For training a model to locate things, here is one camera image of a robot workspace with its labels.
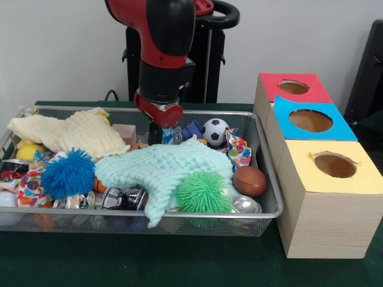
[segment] circular hole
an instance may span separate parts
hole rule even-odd
[[[288,119],[298,128],[313,133],[325,132],[333,126],[330,117],[312,109],[298,109],[292,112]]]
[[[357,171],[352,160],[341,154],[323,153],[316,156],[314,161],[317,168],[334,178],[349,178]]]
[[[298,81],[285,80],[279,83],[282,91],[289,94],[305,94],[309,91],[309,87]]]

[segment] yellow paper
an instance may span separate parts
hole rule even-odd
[[[383,177],[358,142],[286,141],[305,190],[314,193],[383,194]],[[335,178],[315,164],[318,154],[340,154],[354,162],[356,172],[348,178]]]

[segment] white ball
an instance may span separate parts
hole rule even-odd
[[[16,207],[16,195],[10,191],[0,191],[0,206]],[[0,226],[16,224],[22,216],[22,213],[0,212]]]
[[[219,146],[226,141],[225,131],[228,129],[229,126],[224,120],[212,118],[203,125],[203,138],[206,139],[210,145]]]

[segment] patterned cloth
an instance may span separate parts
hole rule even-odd
[[[229,159],[233,164],[233,171],[241,166],[248,166],[251,161],[251,148],[247,146],[247,142],[236,136],[238,129],[226,130],[227,146],[229,148]]]
[[[44,171],[43,167],[32,169],[22,177],[16,191],[18,207],[41,207],[52,201],[50,196],[44,194],[41,185],[41,175]]]

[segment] soccer ball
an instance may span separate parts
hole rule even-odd
[[[225,131],[228,129],[224,120],[213,118],[203,125],[202,135],[211,146],[219,146],[226,141]]]

